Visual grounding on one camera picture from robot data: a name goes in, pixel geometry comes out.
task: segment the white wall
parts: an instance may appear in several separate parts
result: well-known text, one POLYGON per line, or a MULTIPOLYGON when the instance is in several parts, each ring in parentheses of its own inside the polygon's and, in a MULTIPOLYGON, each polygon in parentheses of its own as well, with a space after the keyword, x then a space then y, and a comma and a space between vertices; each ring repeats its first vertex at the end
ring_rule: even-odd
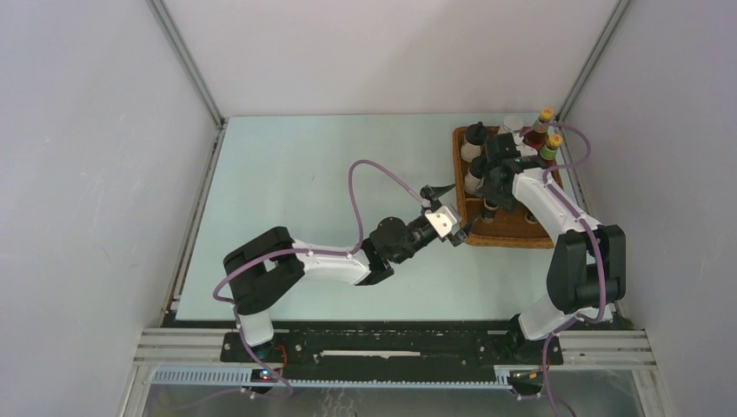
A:
POLYGON ((734 415, 737 3, 634 2, 574 107, 586 191, 627 233, 629 316, 680 415, 734 415))
POLYGON ((112 415, 214 127, 143 0, 0 3, 0 414, 112 415))
POLYGON ((168 2, 226 116, 558 107, 615 3, 168 2))

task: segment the brown tray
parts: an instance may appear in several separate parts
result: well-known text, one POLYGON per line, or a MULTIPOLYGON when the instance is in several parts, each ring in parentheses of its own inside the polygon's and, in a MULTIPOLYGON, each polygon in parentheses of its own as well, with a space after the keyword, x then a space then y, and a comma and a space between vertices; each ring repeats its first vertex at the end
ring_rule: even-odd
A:
MULTIPOLYGON (((490 134, 495 134, 499 126, 487 126, 490 134)), ((483 211, 483 200, 466 193, 463 189, 463 178, 468 172, 468 162, 461 159, 461 146, 466 135, 466 128, 453 131, 453 166, 455 171, 455 194, 458 199, 458 212, 465 224, 473 220, 483 211)), ((561 175, 553 171, 553 178, 562 187, 561 175)), ((530 224, 525 220, 528 209, 517 202, 515 211, 508 212, 499 208, 491 223, 479 220, 471 229, 466 243, 471 246, 500 246, 504 248, 553 248, 553 241, 540 223, 530 224)))

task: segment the yellow bottle cap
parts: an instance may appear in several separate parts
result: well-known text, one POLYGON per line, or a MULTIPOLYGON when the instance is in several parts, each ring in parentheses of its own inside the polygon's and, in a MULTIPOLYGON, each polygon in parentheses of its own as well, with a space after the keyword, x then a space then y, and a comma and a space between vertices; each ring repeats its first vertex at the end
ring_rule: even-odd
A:
POLYGON ((563 136, 560 136, 560 135, 548 136, 548 144, 555 146, 556 148, 561 146, 561 144, 563 144, 563 136))
POLYGON ((545 109, 540 110, 540 119, 544 119, 546 122, 555 116, 555 110, 546 107, 545 109))

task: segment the black lid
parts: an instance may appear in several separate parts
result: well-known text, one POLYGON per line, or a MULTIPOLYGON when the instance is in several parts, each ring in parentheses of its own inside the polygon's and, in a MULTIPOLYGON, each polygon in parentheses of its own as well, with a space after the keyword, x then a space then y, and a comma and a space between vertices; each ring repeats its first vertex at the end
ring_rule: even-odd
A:
POLYGON ((468 167, 468 172, 476 178, 483 176, 483 169, 486 165, 486 156, 477 156, 471 161, 471 165, 468 167))
POLYGON ((472 145, 481 146, 487 138, 488 130, 482 122, 472 124, 466 129, 466 140, 472 145))

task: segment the white table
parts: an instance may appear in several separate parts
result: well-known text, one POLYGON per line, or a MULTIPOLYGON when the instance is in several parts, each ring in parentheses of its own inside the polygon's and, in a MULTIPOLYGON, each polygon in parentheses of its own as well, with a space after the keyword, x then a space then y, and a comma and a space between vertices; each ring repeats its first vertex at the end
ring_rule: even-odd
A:
MULTIPOLYGON (((178 320, 232 320, 212 299, 223 257, 274 226, 296 239, 351 246, 358 233, 348 168, 371 159, 419 191, 454 182, 452 132, 504 114, 231 117, 176 313, 178 320)), ((536 114, 519 114, 530 124, 536 114)), ((564 188, 570 193, 568 177, 564 188)), ((380 171, 361 166, 355 192, 366 234, 384 217, 409 222, 419 205, 380 171)), ((442 199, 455 205, 455 193, 442 199)), ((477 248, 433 242, 395 275, 368 287, 298 282, 271 309, 274 320, 506 320, 544 294, 549 249, 477 248)), ((229 296, 229 288, 222 292, 229 296)))

